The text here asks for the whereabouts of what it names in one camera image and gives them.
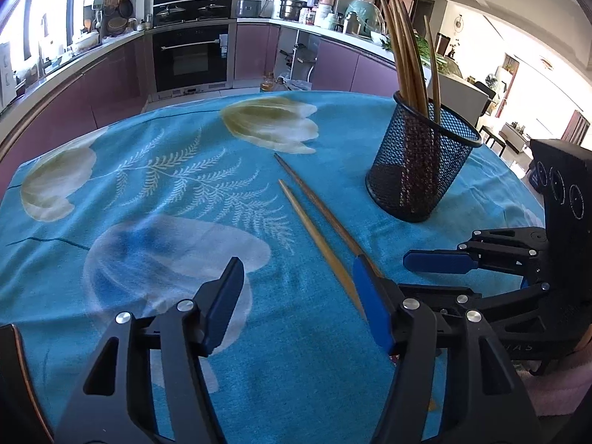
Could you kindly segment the right hand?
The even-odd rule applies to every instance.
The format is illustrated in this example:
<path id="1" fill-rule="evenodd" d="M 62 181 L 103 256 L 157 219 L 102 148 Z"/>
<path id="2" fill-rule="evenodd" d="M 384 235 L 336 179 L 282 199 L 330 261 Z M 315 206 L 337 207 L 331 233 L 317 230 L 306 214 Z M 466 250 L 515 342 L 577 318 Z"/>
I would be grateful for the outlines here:
<path id="1" fill-rule="evenodd" d="M 519 370 L 518 375 L 539 417 L 573 414 L 591 386 L 591 342 L 562 359 L 550 374 Z"/>

